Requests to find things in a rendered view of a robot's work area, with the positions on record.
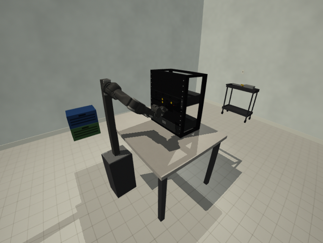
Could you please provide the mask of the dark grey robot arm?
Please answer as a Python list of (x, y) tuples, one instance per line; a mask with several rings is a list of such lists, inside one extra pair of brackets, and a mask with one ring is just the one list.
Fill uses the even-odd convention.
[(146, 107), (146, 105), (135, 98), (131, 98), (121, 90), (121, 87), (117, 83), (111, 82), (111, 80), (103, 80), (102, 91), (104, 92), (104, 95), (108, 95), (115, 100), (119, 100), (130, 111), (136, 114), (142, 114), (147, 118), (152, 118), (154, 116), (154, 111), (152, 111), (152, 109)]

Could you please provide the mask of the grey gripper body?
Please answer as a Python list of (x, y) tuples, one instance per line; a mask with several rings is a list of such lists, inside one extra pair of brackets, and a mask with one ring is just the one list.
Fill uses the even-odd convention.
[(159, 118), (161, 116), (162, 110), (158, 105), (153, 104), (151, 109), (154, 111), (154, 117)]

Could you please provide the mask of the black server rack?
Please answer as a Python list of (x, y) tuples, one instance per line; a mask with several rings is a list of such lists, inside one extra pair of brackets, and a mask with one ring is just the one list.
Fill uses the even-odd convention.
[[(168, 72), (169, 71), (169, 72)], [(182, 72), (184, 75), (174, 72)], [(151, 120), (179, 138), (200, 129), (208, 74), (176, 69), (151, 70), (151, 107), (153, 104), (168, 109), (163, 116)], [(202, 77), (201, 92), (189, 91), (189, 78)], [(197, 118), (186, 114), (186, 107), (199, 104)], [(192, 129), (193, 128), (193, 129)], [(191, 130), (189, 130), (191, 129)], [(188, 131), (187, 131), (188, 130)], [(186, 131), (186, 132), (184, 132)]]

